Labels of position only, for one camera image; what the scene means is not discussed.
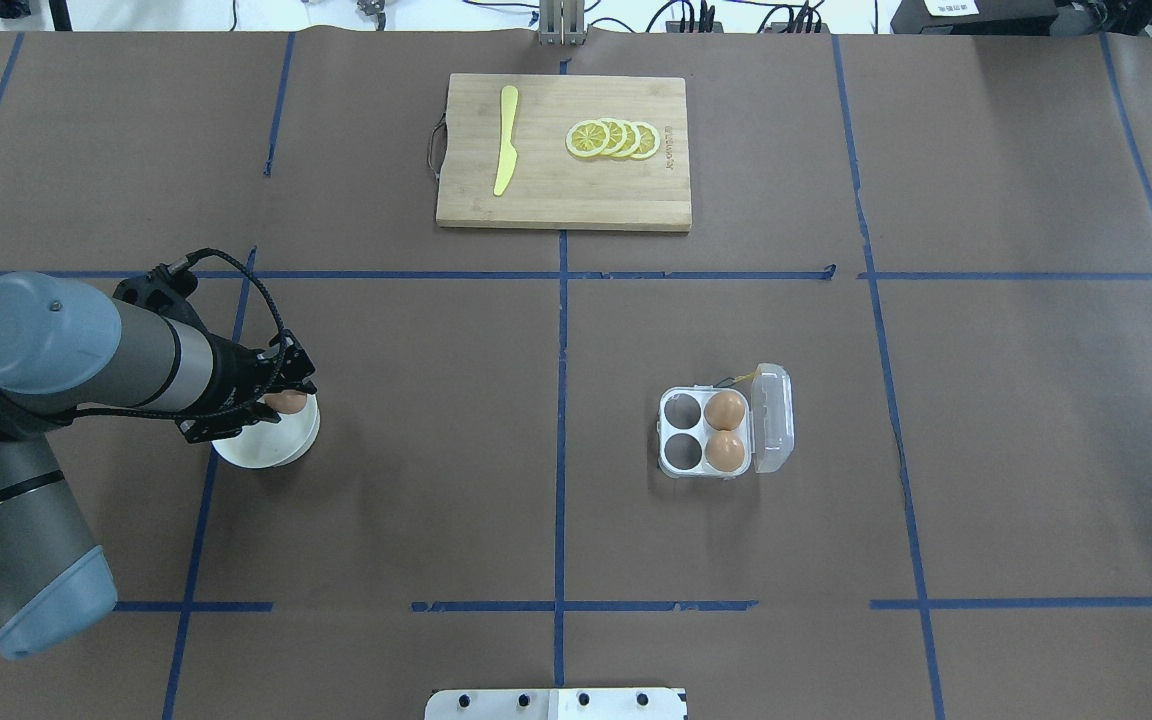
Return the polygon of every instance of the light blue joint cap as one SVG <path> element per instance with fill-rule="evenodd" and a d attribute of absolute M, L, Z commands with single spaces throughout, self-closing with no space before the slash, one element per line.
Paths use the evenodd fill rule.
<path fill-rule="evenodd" d="M 0 388 L 48 395 L 105 369 L 123 336 L 114 301 L 41 273 L 0 276 Z"/>
<path fill-rule="evenodd" d="M 118 602 L 105 550 L 88 551 L 0 629 L 0 653 L 8 660 L 35 655 L 83 632 L 109 615 Z"/>

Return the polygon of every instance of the knife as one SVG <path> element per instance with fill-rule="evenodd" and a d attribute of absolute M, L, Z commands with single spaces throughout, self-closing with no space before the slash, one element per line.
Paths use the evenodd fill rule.
<path fill-rule="evenodd" d="M 518 151 L 513 149 L 513 115 L 517 109 L 518 89 L 513 85 L 500 88 L 500 158 L 497 159 L 497 184 L 492 191 L 497 197 L 505 195 L 518 160 Z"/>

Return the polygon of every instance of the wooden cutting board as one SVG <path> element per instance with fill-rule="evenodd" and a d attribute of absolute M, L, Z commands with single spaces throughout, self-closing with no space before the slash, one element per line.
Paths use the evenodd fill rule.
<path fill-rule="evenodd" d="M 518 89 L 513 179 L 497 197 L 500 88 Z M 646 160 L 579 159 L 567 131 L 581 120 L 641 120 L 662 135 Z M 687 96 L 682 78 L 453 74 L 438 223 L 462 228 L 689 232 Z"/>

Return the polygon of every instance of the white sticker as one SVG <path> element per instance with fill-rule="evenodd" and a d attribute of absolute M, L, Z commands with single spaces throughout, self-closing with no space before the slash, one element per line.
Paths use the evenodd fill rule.
<path fill-rule="evenodd" d="M 933 18 L 956 18 L 958 15 L 978 15 L 975 0 L 923 0 Z"/>

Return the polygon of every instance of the plastic egg container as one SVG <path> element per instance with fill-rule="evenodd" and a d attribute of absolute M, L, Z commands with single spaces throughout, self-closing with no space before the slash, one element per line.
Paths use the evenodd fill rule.
<path fill-rule="evenodd" d="M 710 423 L 708 402 L 730 393 L 740 397 L 744 412 L 730 432 L 740 440 L 740 464 L 732 469 L 720 458 L 710 462 L 710 439 L 721 429 Z M 773 473 L 794 452 L 794 404 L 790 376 L 785 367 L 759 364 L 750 387 L 751 400 L 732 388 L 673 387 L 660 396 L 657 416 L 659 465 L 670 478 L 735 478 L 755 467 L 756 473 Z"/>

